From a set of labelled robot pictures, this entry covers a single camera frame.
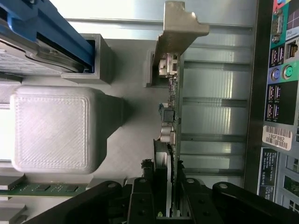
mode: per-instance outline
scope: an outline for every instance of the connector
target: connector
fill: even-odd
[[[277,14],[272,21],[272,35],[281,35],[284,27],[284,15]]]
[[[284,66],[284,68],[282,69],[282,78],[283,79],[289,79],[293,74],[293,67],[289,64],[287,64],[286,66]]]
[[[275,100],[279,100],[280,99],[280,92],[281,92],[281,86],[277,85],[275,86]]]
[[[278,48],[278,62],[282,62],[285,56],[285,47]]]
[[[267,118],[272,118],[273,117],[273,105],[272,104],[268,104],[267,107]]]
[[[272,81],[276,81],[280,77],[280,71],[278,68],[274,68],[270,74]]]
[[[278,115],[279,115],[279,106],[277,104],[274,104],[273,119],[278,119]]]
[[[268,92],[268,100],[274,100],[275,98],[275,87],[269,86],[269,92]]]
[[[295,57],[298,51],[297,41],[294,40],[291,43],[286,44],[285,58],[289,59],[291,57]]]
[[[271,64],[275,64],[278,62],[278,50],[272,49],[271,51]]]

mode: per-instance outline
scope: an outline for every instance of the memory chip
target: memory chip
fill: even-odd
[[[36,190],[37,191],[46,191],[51,185],[48,185],[48,184],[41,184],[39,185]]]
[[[76,185],[69,185],[65,191],[66,192],[74,192],[77,190],[77,188],[78,188],[78,186],[76,186]]]

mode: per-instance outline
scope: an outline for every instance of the rear i/o panel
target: rear i/o panel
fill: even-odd
[[[299,158],[299,1],[274,1],[263,146]]]

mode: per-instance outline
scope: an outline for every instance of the metal chassis wall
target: metal chassis wall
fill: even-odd
[[[273,0],[258,2],[256,39],[251,83],[249,125],[246,148],[244,188],[257,192],[259,164],[262,146],[264,99],[266,96],[268,58]]]

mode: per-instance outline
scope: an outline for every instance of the barcode label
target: barcode label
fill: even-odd
[[[292,132],[283,128],[266,126],[266,131],[271,134],[277,134],[283,137],[291,137]]]
[[[292,146],[292,132],[265,125],[263,127],[263,142],[289,151]]]
[[[278,140],[275,140],[275,139],[271,139],[269,137],[266,137],[266,142],[268,143],[272,143],[276,146],[280,146],[282,148],[288,148],[288,143],[284,142],[284,141],[278,141]]]

